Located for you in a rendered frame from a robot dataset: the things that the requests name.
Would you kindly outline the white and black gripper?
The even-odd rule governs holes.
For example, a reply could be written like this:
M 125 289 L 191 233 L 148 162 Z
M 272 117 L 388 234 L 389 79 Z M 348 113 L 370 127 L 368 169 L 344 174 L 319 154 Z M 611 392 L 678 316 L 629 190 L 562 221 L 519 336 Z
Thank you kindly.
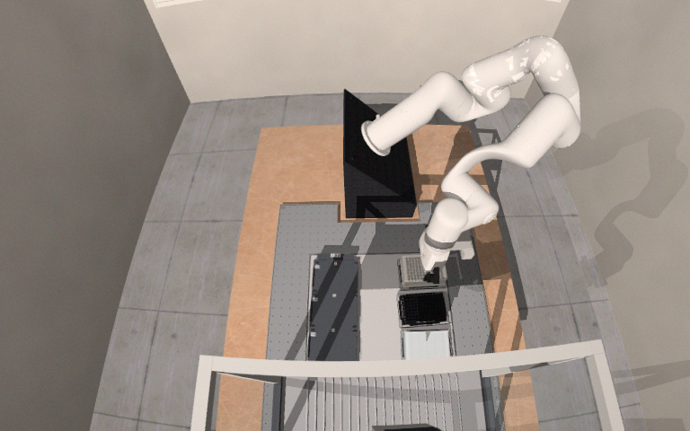
M 449 252 L 436 252 L 433 251 L 427 243 L 425 242 L 425 232 L 427 231 L 428 224 L 425 226 L 425 230 L 420 237 L 420 255 L 421 255 L 421 262 L 422 262 L 422 268 L 423 271 L 426 272 L 427 274 L 423 278 L 423 281 L 427 281 L 428 283 L 433 283 L 433 284 L 439 284 L 439 271 L 443 269 L 443 267 L 446 265 Z M 430 274 L 431 271 L 434 271 L 434 274 Z

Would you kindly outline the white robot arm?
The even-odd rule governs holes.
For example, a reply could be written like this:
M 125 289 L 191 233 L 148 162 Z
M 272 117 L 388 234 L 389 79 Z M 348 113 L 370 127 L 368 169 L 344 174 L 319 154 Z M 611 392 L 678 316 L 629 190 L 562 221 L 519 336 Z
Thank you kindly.
M 499 159 L 531 168 L 551 146 L 565 148 L 577 140 L 579 84 L 568 55 L 551 37 L 528 38 L 469 65 L 462 73 L 464 85 L 448 72 L 437 72 L 384 115 L 362 124 L 368 146 L 386 156 L 391 146 L 429 123 L 437 110 L 455 122 L 466 122 L 503 109 L 511 97 L 509 86 L 530 72 L 544 97 L 503 141 L 465 154 L 443 179 L 447 198 L 438 202 L 425 232 L 433 251 L 460 250 L 462 259 L 471 259 L 469 229 L 489 223 L 499 212 L 498 202 L 468 173 L 477 163 Z

